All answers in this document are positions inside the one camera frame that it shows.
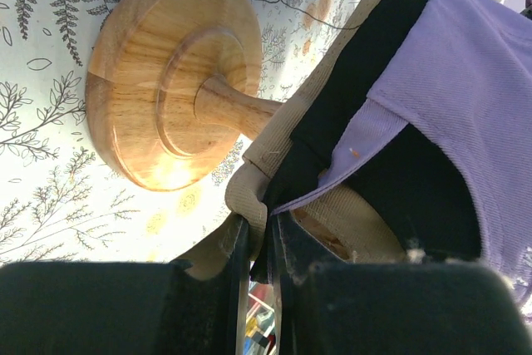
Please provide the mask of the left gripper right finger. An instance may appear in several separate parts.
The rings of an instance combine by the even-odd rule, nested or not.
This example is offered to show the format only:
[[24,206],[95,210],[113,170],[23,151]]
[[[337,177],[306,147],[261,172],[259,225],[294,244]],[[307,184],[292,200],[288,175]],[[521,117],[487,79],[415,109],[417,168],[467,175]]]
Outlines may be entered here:
[[473,263],[350,264],[272,218],[282,354],[528,354],[502,279]]

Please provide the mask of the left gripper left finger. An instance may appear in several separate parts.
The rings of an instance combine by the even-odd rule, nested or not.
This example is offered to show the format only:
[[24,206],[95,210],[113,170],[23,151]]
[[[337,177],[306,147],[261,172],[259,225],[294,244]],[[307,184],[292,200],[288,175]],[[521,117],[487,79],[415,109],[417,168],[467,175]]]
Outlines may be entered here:
[[8,264],[1,269],[1,351],[239,354],[248,241],[248,223],[231,215],[167,264]]

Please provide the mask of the beige baseball cap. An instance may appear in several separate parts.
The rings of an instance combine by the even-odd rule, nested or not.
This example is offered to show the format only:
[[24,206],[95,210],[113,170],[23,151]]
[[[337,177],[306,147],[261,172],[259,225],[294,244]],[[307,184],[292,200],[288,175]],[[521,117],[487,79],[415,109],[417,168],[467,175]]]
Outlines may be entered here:
[[[225,201],[250,225],[253,281],[271,279],[267,218],[273,209],[314,190],[332,152],[373,83],[411,28],[387,13],[407,0],[361,0],[326,56],[275,112],[244,153]],[[339,185],[294,211],[298,222],[341,259],[364,264],[401,261],[406,254],[375,208]]]

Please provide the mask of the black baseball cap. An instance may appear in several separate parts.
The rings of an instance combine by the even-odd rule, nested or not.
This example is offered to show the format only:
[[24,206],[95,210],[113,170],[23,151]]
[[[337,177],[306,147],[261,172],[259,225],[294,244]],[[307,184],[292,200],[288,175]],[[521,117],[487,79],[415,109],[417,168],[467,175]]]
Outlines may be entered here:
[[356,191],[404,251],[419,239],[438,259],[499,267],[499,214],[486,178],[489,141],[484,58],[490,0],[407,0],[387,13],[411,28],[295,210],[338,187]]

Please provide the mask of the wooden hat stand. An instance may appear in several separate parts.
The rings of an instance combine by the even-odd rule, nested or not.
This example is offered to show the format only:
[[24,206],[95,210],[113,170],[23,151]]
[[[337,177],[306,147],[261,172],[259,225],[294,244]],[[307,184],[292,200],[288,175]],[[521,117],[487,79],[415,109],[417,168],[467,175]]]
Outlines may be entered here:
[[279,108],[257,96],[261,66],[249,0],[120,0],[86,76],[92,143],[144,189],[192,185]]

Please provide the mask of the purple baseball cap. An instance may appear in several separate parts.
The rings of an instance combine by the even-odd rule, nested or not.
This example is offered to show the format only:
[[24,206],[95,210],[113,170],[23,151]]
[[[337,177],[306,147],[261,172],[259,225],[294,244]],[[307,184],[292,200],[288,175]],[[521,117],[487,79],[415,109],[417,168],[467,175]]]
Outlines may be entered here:
[[381,0],[291,133],[272,214],[336,188],[406,251],[479,261],[531,316],[531,22],[492,0]]

